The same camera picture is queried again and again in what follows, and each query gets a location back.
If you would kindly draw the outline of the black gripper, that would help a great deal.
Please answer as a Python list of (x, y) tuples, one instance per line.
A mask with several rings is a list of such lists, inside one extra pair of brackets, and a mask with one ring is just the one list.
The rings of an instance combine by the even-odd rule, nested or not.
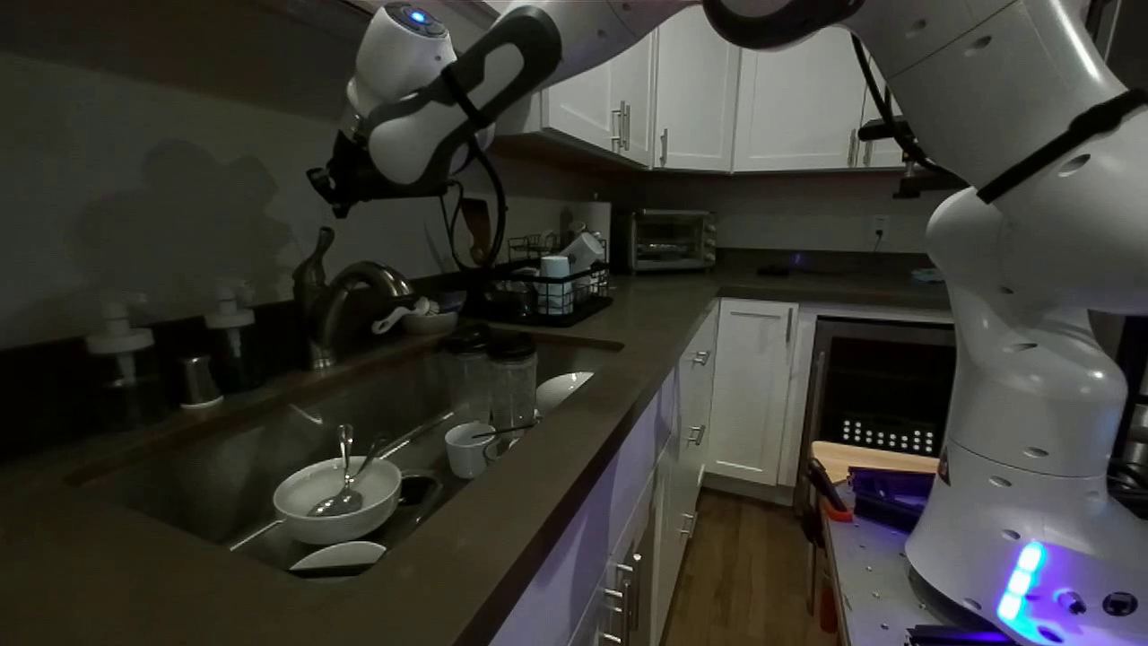
[(405, 187), (383, 179), (363, 144), (337, 134), (329, 160), (306, 172), (313, 191), (344, 221), (363, 201), (405, 198)]

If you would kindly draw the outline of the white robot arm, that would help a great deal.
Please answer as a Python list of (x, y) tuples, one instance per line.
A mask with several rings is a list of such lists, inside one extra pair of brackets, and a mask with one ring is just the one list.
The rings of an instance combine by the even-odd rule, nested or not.
[(1090, 332), (1148, 313), (1148, 102), (1074, 0), (512, 0), (471, 46), (383, 5), (313, 187), (337, 213), (429, 194), (521, 99), (690, 5), (745, 50), (845, 29), (961, 179), (925, 227), (959, 362), (910, 571), (1022, 646), (1148, 646), (1148, 526), (1110, 496), (1128, 379)]

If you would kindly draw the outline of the robot base mounting table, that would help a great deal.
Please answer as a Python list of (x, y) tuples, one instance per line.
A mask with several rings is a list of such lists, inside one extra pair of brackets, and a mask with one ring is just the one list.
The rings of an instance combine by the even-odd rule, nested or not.
[(904, 530), (857, 517), (850, 474), (880, 472), (929, 480), (929, 457), (813, 442), (802, 474), (818, 474), (832, 496), (812, 489), (813, 558), (812, 615), (835, 629), (839, 646), (1012, 646), (977, 615), (947, 603), (904, 562)]

